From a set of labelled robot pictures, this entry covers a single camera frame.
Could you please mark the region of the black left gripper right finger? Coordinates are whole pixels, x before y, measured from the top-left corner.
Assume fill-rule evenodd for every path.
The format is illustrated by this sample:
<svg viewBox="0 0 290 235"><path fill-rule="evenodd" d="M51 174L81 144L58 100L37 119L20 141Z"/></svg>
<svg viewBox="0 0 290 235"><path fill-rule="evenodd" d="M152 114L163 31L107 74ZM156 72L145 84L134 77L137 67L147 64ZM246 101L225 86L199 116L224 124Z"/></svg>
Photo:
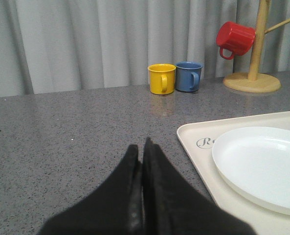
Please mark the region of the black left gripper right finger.
<svg viewBox="0 0 290 235"><path fill-rule="evenodd" d="M147 235L255 234L198 193L150 138L144 146L142 180Z"/></svg>

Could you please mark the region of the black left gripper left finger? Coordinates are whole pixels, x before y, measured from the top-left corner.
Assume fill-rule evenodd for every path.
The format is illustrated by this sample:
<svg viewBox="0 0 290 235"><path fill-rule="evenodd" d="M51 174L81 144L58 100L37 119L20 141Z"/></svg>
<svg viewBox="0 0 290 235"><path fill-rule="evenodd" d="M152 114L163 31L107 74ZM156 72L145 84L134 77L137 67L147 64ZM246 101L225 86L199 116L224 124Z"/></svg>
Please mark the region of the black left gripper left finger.
<svg viewBox="0 0 290 235"><path fill-rule="evenodd" d="M141 235L142 164L130 145L111 175L89 196L50 218L40 235Z"/></svg>

